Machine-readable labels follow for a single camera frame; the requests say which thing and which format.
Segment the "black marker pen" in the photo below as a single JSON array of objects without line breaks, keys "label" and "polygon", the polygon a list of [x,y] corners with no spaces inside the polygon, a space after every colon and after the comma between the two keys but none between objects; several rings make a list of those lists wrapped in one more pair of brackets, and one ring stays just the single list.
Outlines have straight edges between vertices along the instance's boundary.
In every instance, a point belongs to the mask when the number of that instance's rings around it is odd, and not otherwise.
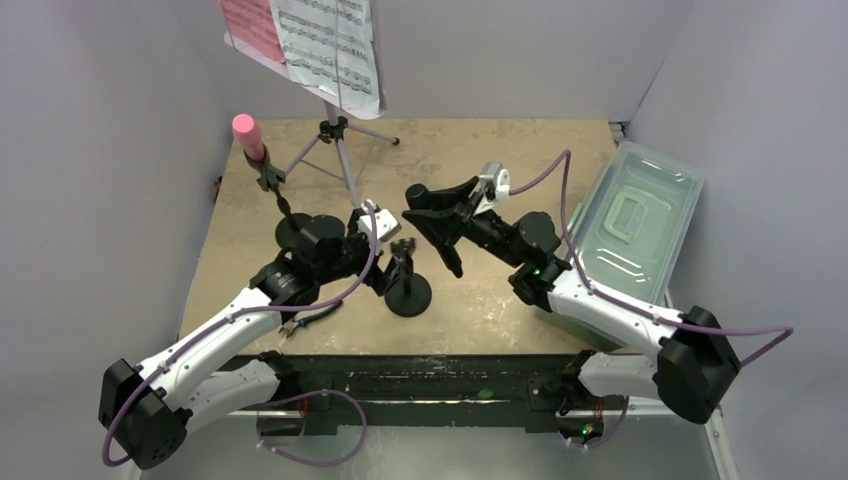
[{"label": "black marker pen", "polygon": [[421,183],[411,185],[405,191],[405,199],[410,210],[430,210],[431,192]]}]

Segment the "black microphone stand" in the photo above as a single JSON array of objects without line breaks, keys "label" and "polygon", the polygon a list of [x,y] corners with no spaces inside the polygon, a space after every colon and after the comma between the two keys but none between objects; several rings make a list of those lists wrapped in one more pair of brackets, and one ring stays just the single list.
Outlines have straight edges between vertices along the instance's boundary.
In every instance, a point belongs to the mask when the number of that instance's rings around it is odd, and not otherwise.
[{"label": "black microphone stand", "polygon": [[388,309],[404,318],[424,313],[432,301],[429,282],[414,270],[415,238],[403,238],[390,244],[391,260],[387,265],[388,287],[384,301]]},{"label": "black microphone stand", "polygon": [[272,164],[267,146],[261,143],[261,153],[256,158],[250,156],[248,150],[245,150],[244,155],[248,165],[258,173],[257,184],[260,189],[274,194],[277,208],[282,215],[274,231],[277,245],[284,252],[313,250],[315,239],[310,236],[307,228],[312,226],[314,218],[292,211],[291,205],[281,193],[285,173]]}]

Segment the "lilac music stand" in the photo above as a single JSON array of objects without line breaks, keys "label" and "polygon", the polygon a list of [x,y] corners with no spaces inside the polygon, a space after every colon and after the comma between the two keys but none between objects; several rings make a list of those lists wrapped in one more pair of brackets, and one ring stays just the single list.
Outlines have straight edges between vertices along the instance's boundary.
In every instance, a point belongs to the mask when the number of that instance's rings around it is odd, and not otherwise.
[{"label": "lilac music stand", "polygon": [[260,187],[277,189],[307,155],[324,143],[336,150],[353,206],[361,203],[359,175],[347,154],[347,131],[399,145],[397,136],[363,126],[385,112],[382,72],[378,64],[377,29],[370,1],[220,1],[225,41],[234,50],[320,98],[325,118],[318,132],[284,168],[274,165],[257,120],[236,115],[231,128],[248,164],[259,174]]}]

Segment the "pink toy microphone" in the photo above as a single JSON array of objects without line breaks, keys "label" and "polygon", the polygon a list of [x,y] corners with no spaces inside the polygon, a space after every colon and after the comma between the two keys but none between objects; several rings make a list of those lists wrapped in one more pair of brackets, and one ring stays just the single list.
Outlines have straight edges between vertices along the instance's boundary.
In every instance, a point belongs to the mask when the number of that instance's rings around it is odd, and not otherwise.
[{"label": "pink toy microphone", "polygon": [[265,161],[266,147],[262,139],[261,128],[251,115],[240,113],[234,116],[231,121],[231,129],[234,140],[240,144],[250,161]]}]

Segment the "white sheet music page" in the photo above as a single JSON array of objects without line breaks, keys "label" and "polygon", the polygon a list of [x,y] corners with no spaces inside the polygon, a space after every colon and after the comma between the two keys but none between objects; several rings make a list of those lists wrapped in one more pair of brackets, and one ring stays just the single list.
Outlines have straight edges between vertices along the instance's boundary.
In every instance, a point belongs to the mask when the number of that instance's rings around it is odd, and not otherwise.
[{"label": "white sheet music page", "polygon": [[382,113],[370,1],[272,1],[270,9],[292,81],[347,112]]}]

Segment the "pink sheet music page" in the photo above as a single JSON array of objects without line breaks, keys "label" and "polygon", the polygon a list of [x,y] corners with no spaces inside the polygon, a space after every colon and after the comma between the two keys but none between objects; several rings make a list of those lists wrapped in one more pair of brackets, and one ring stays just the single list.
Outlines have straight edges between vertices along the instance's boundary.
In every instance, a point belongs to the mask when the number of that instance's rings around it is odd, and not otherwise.
[{"label": "pink sheet music page", "polygon": [[230,34],[269,60],[285,63],[268,0],[221,0],[217,4]]}]

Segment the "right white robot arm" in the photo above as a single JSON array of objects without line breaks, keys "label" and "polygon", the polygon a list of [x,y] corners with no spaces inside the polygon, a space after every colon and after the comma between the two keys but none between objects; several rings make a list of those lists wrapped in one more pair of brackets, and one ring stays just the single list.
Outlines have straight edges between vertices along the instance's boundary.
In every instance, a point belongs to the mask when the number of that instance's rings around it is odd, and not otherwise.
[{"label": "right white robot arm", "polygon": [[699,306],[681,312],[648,304],[582,279],[576,261],[556,256],[562,240],[548,213],[531,211],[512,224],[493,210],[479,213],[485,195],[478,183],[473,177],[434,191],[414,184],[402,216],[456,277],[463,267],[455,246],[465,238],[514,267],[508,282],[523,303],[578,320],[640,353],[589,354],[562,379],[564,399],[584,407],[608,395],[651,398],[684,420],[706,423],[742,367],[715,315]]}]

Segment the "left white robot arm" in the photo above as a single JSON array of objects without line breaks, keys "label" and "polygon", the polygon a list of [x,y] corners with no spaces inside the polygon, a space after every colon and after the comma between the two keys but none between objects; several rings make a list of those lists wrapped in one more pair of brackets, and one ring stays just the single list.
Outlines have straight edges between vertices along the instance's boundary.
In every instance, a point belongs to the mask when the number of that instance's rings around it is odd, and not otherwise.
[{"label": "left white robot arm", "polygon": [[354,239],[362,255],[342,266],[354,282],[320,302],[322,281],[295,272],[288,257],[265,266],[221,311],[187,337],[137,364],[119,359],[104,372],[98,419],[106,430],[101,460],[110,468],[133,462],[160,465],[205,425],[243,407],[284,409],[298,382],[263,359],[228,374],[218,368],[259,337],[283,328],[301,312],[319,316],[341,303],[375,271],[384,243],[400,231],[388,210],[365,204]]}]

